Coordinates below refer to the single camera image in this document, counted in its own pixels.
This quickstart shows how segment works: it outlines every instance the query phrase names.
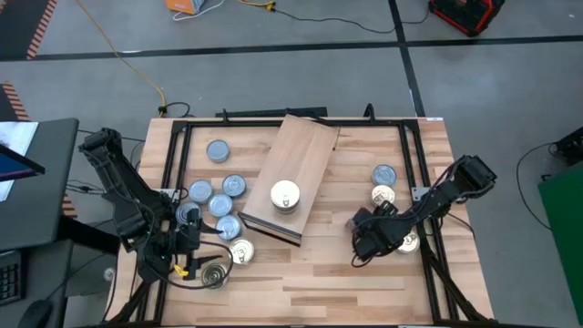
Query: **wood grain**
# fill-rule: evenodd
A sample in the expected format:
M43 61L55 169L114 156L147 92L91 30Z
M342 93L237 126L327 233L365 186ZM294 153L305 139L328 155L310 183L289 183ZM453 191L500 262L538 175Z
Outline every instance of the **wood grain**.
M160 186L171 124L171 119L153 119L150 123L139 173L152 188ZM440 120L420 119L419 125L430 177L435 180L454 160L445 124ZM276 128L195 128L185 183L199 178L210 179L218 189L226 175L240 173L252 190L276 135ZM228 161L216 164L206 158L206 145L214 138L225 139L230 144ZM409 140L414 153L413 139ZM178 162L179 152L174 159L175 174ZM396 128L341 128L336 150L330 156L307 220L302 246L298 248L255 231L244 231L257 249L255 259L249 265L235 266L227 285L218 291L194 292L169 287L162 323L430 323L419 253L394 253L374 259L361 269L350 266L353 256L350 234L343 225L359 207L371 210L368 201L373 187L370 172L381 163L397 170L396 204L399 209L406 210L411 201ZM415 158L414 164L417 184L420 184ZM248 196L249 193L235 201L237 210L242 209ZM468 221L465 207L455 205L452 213ZM211 226L216 222L208 213L204 217ZM471 232L445 217L442 234L452 277L476 309L492 317ZM216 240L209 236L204 239ZM212 253L219 252L201 248L197 256ZM109 317L118 313L128 300L135 265L134 254L126 255L121 251L120 255L118 289ZM150 300L156 292L153 288ZM444 294L441 290L438 294L442 315L446 317ZM152 301L148 303L147 318L152 318L153 309Z
M301 244L338 133L338 128L287 115L239 213L245 225ZM282 214L271 204L271 188L281 180L293 181L300 189L300 202L292 213Z

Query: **tin can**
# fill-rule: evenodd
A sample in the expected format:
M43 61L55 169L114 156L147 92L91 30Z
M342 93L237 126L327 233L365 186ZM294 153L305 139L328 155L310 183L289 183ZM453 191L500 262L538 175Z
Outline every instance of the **tin can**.
M289 180L281 180L271 188L271 202L281 213L293 212L300 203L300 188Z
M212 185L210 181L198 179L190 185L189 197L198 204L206 204L212 197Z
M176 212L174 213L174 217L176 218L176 222L179 224L187 224L188 223L188 213L191 210L199 210L199 218L202 217L202 212L200 211L199 205L192 201L183 202L178 206Z
M373 183L375 186L384 185L392 187L397 181L397 172L386 164L381 164L373 170Z
M232 198L237 198L242 196L247 189L247 183L245 179L239 174L231 174L222 181L222 192L231 196Z
M374 187L373 192L371 193L371 204L375 207L381 206L385 200L394 203L394 191L391 187L385 185Z
M403 245L399 246L397 249L398 252L402 254L410 254L415 252L419 249L419 236L416 233L410 232L406 235L403 239Z
M229 145L224 140L212 140L207 146L207 156L215 163L222 163L229 158Z
M232 241L240 235L240 222L232 215L220 218L215 228L222 231L219 237L224 241Z
M209 200L210 214L222 218L233 210L233 200L225 194L216 194Z
M230 244L229 249L233 256L233 261L237 264L248 264L255 252L253 244L244 238L234 240Z
M204 286L209 286L209 289L219 289L227 284L229 277L227 277L226 274L227 269L224 265L220 263L211 263L202 270L200 279Z

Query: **butcher block tabletop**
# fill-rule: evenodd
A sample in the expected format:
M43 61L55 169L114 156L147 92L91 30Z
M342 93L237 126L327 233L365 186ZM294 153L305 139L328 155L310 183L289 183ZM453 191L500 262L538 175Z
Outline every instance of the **butcher block tabletop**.
M418 121L433 182L454 158L444 121L440 118L419 118ZM171 118L155 118L149 125L139 174L153 189L161 186L172 122ZM247 180L248 190L245 196L234 201L236 213L243 208L253 189L277 132L278 128L194 128L184 186L188 187L195 179L208 179L217 192L226 176L241 174ZM182 135L175 153L171 187L175 186L177 177ZM206 155L207 145L217 138L230 146L230 158L223 163L213 163ZM413 135L409 135L408 141L411 153L415 154ZM421 185L417 158L413 155L412 159L417 185ZM375 258L360 269L350 264L353 258L351 234L344 223L360 207L373 209L370 204L371 174L379 164L395 168L395 205L400 211L407 210L411 206L411 196L397 128L341 128L303 231L302 246L298 248L244 230L243 236L255 245L251 263L235 264L228 283L219 290L189 291L169 286L162 324L431 323L419 252L392 253ZM214 227L217 220L209 214L208 207L202 206L202 210L205 222ZM469 222L465 206L454 205L451 213ZM493 314L472 233L447 216L441 232L452 278L476 309L491 318ZM202 235L201 238L219 241L216 236ZM227 256L221 249L206 245L195 251L195 257L212 254ZM117 314L128 301L135 260L135 253L120 251L117 288L108 318ZM185 264L184 257L179 261ZM176 273L169 278L178 283L200 284L198 279L184 282ZM443 285L436 276L435 279L442 316L446 318ZM150 290L146 319L153 318L157 290L158 283L155 283Z

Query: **gray floor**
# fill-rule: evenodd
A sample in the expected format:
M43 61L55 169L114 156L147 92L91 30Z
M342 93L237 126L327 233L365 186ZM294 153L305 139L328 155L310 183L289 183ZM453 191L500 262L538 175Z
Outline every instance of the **gray floor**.
M120 50L395 40L394 34L368 34L341 23L293 22L235 1L179 23L158 0L84 3ZM426 0L397 3L403 20L424 15ZM281 0L278 6L295 15L335 15L376 29L393 26L384 0L369 0L366 5L349 0ZM404 31L409 40L465 38L432 15L423 25L405 26ZM510 0L481 37L580 34L581 1ZM59 1L39 53L96 51L108 51L100 34L74 1ZM457 156L479 155L499 176L493 191L469 204L496 318L504 323L579 327L553 238L523 207L514 172L528 149L581 126L583 43L424 47L410 52L427 116L445 118ZM331 115L357 116L368 102L380 115L415 115L396 48L147 57L131 63L163 86L169 101L189 102L200 117L223 108L311 106L326 106ZM14 83L32 119L76 117L81 128L111 127L134 138L146 136L159 105L158 95L116 59L0 63L0 79ZM127 155L134 145L124 143ZM559 169L560 163L544 149L525 160L521 169L527 200L543 218L537 182L541 174ZM70 178L98 182L78 154ZM82 221L103 221L111 215L111 206L100 198L72 198ZM74 266L90 252L76 250ZM102 260L70 283L69 294L94 295L69 299L66 326L100 318L108 288L101 274L115 265L113 258ZM96 290L87 290L95 285Z

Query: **computer screen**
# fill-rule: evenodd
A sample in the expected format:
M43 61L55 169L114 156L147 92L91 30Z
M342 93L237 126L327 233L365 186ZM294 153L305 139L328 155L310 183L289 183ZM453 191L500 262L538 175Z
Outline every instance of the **computer screen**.
M0 181L44 174L45 168L0 144Z

